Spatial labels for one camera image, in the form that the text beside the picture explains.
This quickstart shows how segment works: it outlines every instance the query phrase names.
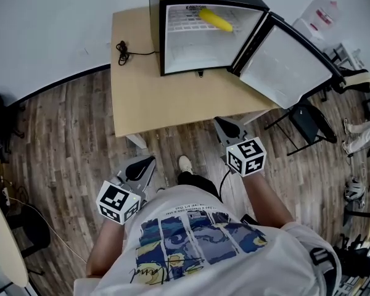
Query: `power cord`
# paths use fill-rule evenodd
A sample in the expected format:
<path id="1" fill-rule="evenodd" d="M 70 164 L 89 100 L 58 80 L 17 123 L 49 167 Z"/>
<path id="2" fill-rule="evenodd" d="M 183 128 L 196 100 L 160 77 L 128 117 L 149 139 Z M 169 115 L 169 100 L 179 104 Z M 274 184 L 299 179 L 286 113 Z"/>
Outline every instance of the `power cord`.
<path id="1" fill-rule="evenodd" d="M 148 54 L 141 54 L 139 52 L 129 52 L 128 47 L 126 46 L 126 43 L 124 41 L 120 41 L 120 43 L 117 44 L 115 47 L 116 47 L 116 49 L 119 50 L 119 53 L 120 53 L 119 59 L 118 59 L 118 65 L 119 66 L 124 66 L 127 63 L 130 55 L 147 56 L 147 55 L 152 55 L 153 53 L 155 53 L 155 51 L 149 52 Z"/>
<path id="2" fill-rule="evenodd" d="M 68 244 L 66 244 L 66 242 L 57 234 L 57 232 L 56 231 L 54 231 L 54 228 L 52 228 L 51 227 L 51 225 L 47 222 L 47 220 L 44 218 L 44 216 L 42 215 L 42 214 L 40 214 L 40 212 L 39 211 L 37 211 L 37 209 L 35 209 L 33 206 L 31 206 L 31 205 L 28 205 L 28 204 L 26 204 L 26 203 L 23 203 L 22 201 L 20 201 L 20 200 L 17 200 L 17 199 L 15 199 L 15 198 L 13 198 L 13 197 L 9 197 L 8 196 L 8 198 L 9 199 L 11 199 L 11 200 L 16 200 L 17 202 L 19 202 L 19 203 L 21 203 L 21 204 L 23 204 L 23 205 L 26 205 L 26 206 L 29 206 L 30 208 L 32 208 L 32 209 L 34 209 L 37 213 L 38 213 L 38 215 L 40 215 L 41 216 L 41 218 L 47 223 L 47 225 L 48 225 L 48 227 L 52 230 L 52 232 L 60 239 L 60 241 L 62 241 L 63 242 L 63 244 L 71 251 L 71 252 L 73 252 L 78 258 L 80 258 L 82 261 L 83 261 L 83 263 L 86 263 L 86 261 L 78 254 L 78 253 L 76 253 L 73 249 L 71 249 L 70 248 L 70 246 L 68 245 Z"/>
<path id="3" fill-rule="evenodd" d="M 226 174 L 224 175 L 222 181 L 221 181 L 221 185 L 220 185 L 220 193 L 219 193 L 219 196 L 220 196 L 220 201 L 222 202 L 222 186 L 223 186 L 223 183 L 224 183 L 224 180 L 226 179 L 226 177 L 228 176 L 228 174 L 230 173 L 230 169 L 228 172 L 226 172 Z"/>

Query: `mini fridge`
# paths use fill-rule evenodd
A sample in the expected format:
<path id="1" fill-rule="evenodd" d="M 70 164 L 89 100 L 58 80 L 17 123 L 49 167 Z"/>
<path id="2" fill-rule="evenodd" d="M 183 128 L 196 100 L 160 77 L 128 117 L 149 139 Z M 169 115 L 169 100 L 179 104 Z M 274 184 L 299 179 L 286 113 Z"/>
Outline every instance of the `mini fridge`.
<path id="1" fill-rule="evenodd" d="M 342 76 L 319 49 L 262 0 L 149 0 L 161 76 L 226 67 L 287 109 L 321 83 Z M 200 18 L 208 9 L 224 31 Z"/>

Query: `white t-shirt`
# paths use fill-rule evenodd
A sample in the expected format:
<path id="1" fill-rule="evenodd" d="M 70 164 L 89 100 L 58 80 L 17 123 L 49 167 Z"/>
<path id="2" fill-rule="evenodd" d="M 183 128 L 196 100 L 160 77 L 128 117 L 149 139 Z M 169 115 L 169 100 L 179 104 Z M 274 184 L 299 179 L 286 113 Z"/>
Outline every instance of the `white t-shirt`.
<path id="1" fill-rule="evenodd" d="M 214 196 L 185 185 L 160 191 L 126 232 L 111 269 L 102 279 L 77 279 L 74 295 L 322 295 L 302 243 L 334 253 L 305 226 L 243 224 Z"/>

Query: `table leg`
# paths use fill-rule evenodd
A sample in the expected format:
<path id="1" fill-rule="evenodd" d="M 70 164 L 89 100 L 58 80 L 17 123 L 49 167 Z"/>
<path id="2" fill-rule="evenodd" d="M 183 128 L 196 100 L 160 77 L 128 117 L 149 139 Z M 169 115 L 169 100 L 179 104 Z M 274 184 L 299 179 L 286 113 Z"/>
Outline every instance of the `table leg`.
<path id="1" fill-rule="evenodd" d="M 344 214 L 348 214 L 348 215 L 351 215 L 351 216 L 359 216 L 359 217 L 370 218 L 370 213 L 354 212 L 353 210 L 344 210 Z"/>
<path id="2" fill-rule="evenodd" d="M 7 287 L 9 287 L 9 286 L 11 286 L 12 284 L 13 284 L 13 282 L 8 283 L 6 286 L 3 286 L 2 288 L 0 288 L 0 294 L 1 294 L 2 292 L 4 292 L 4 291 L 6 290 L 6 288 L 7 288 Z"/>
<path id="3" fill-rule="evenodd" d="M 250 123 L 251 121 L 256 120 L 257 118 L 261 117 L 263 114 L 269 112 L 270 110 L 262 110 L 262 111 L 256 111 L 256 112 L 250 112 L 243 118 L 241 118 L 240 123 L 243 123 L 244 125 Z"/>
<path id="4" fill-rule="evenodd" d="M 134 135 L 127 135 L 126 136 L 130 141 L 133 141 L 136 146 L 140 147 L 141 149 L 147 148 L 147 143 L 140 134 L 134 134 Z"/>

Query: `marker cube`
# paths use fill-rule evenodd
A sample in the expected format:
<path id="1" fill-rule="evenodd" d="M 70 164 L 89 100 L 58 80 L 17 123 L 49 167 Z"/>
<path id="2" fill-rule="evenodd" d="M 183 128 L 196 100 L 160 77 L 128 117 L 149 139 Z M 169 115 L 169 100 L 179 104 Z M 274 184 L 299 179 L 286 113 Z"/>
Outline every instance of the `marker cube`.
<path id="1" fill-rule="evenodd" d="M 124 224 L 141 208 L 141 197 L 104 181 L 96 199 L 97 209 L 104 217 Z"/>
<path id="2" fill-rule="evenodd" d="M 265 167 L 266 149 L 258 137 L 226 148 L 226 161 L 241 176 L 251 175 Z"/>

